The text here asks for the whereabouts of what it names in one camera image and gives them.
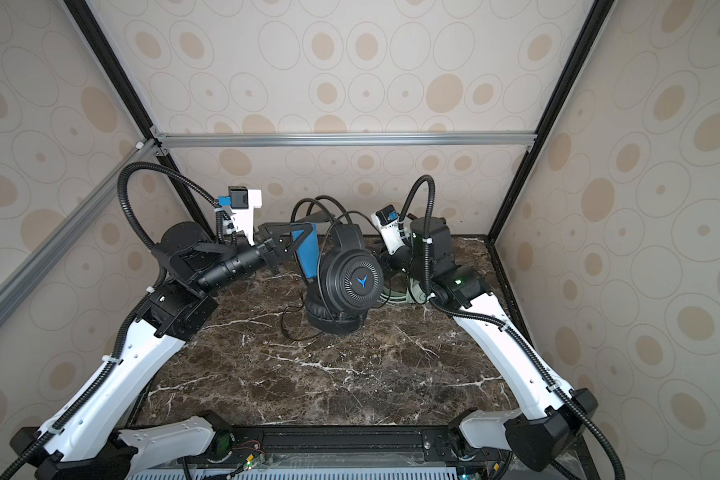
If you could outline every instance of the aluminum frame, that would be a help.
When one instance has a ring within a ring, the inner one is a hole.
[[[211,147],[378,147],[381,145],[532,145],[534,131],[452,131],[387,133],[165,134],[164,148]]]

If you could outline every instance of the wall panel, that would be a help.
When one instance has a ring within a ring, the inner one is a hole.
[[[56,5],[0,2],[0,284],[138,138]]]
[[[621,2],[591,57],[500,256],[627,477],[720,478],[720,2]]]
[[[590,2],[93,2],[172,133],[533,130]]]
[[[134,176],[130,199],[154,239],[188,220],[171,186],[152,173]],[[13,433],[61,408],[111,353],[117,329],[157,271],[115,199],[3,324],[0,472],[16,457],[8,446]]]
[[[228,185],[262,190],[256,224],[289,221],[301,198],[331,195],[348,209],[366,215],[393,204],[398,211],[413,182],[423,174],[435,178],[434,214],[448,220],[453,234],[486,234],[514,172],[524,145],[459,145],[372,148],[175,148],[186,174],[214,196]],[[423,186],[410,212],[424,215]],[[198,203],[209,222],[207,202]],[[373,232],[361,222],[366,234]]]

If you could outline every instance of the headphone ear cup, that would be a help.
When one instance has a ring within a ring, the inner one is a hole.
[[[307,313],[310,316],[314,316],[317,319],[331,323],[331,313],[328,312],[325,303],[323,303],[322,298],[320,297],[320,289],[317,287],[317,283],[313,283],[307,287],[307,295],[304,299],[304,306],[307,308]]]
[[[320,297],[320,289],[317,283],[307,287],[307,294],[304,298],[304,307],[307,308],[307,321],[309,324],[326,333],[334,335],[347,335],[360,330],[365,323],[367,313],[356,316],[346,316],[339,319],[339,314],[334,313],[331,320],[331,313],[328,312]]]

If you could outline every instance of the black headphones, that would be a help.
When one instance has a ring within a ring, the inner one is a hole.
[[[360,227],[336,224],[334,248],[318,261],[317,281],[307,288],[307,320],[327,333],[360,330],[368,311],[382,295],[384,275],[378,260],[365,249]]]

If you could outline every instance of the black corrugated cable conduit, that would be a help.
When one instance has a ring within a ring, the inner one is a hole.
[[[347,209],[344,208],[344,205],[342,205],[341,202],[339,202],[338,200],[336,200],[336,198],[331,197],[330,195],[318,195],[317,197],[315,197],[315,200],[327,200],[327,201],[331,202],[332,204],[334,204],[335,206],[337,206],[338,209],[339,209],[343,214],[346,214],[346,213],[347,213]],[[315,205],[316,205],[316,204],[310,204],[310,205],[307,207],[307,216],[309,216],[309,214],[312,213],[312,207],[315,206]],[[348,224],[351,224],[351,223],[352,223],[352,218],[350,218],[349,216],[347,216],[347,223],[348,223]]]
[[[126,220],[128,220],[128,224],[131,226],[131,228],[134,229],[134,232],[136,232],[136,235],[139,237],[139,239],[144,242],[146,248],[150,250],[152,250],[152,247],[155,245],[155,243],[152,241],[150,236],[144,231],[144,228],[139,223],[134,213],[134,209],[130,206],[130,200],[128,199],[128,179],[138,170],[154,170],[155,172],[160,172],[164,175],[167,175],[168,177],[183,183],[187,187],[197,192],[202,198],[204,198],[209,204],[211,204],[214,209],[220,207],[218,199],[214,198],[204,188],[202,188],[189,178],[184,177],[182,174],[175,170],[172,170],[171,168],[163,167],[163,165],[151,164],[149,162],[133,162],[132,164],[126,165],[120,172],[120,176],[117,178],[117,198],[120,201],[120,207],[123,208],[123,215],[125,215]],[[229,218],[230,216],[225,210],[216,211],[216,241],[218,241],[219,243],[223,243],[223,225],[221,222],[223,220],[228,220]]]

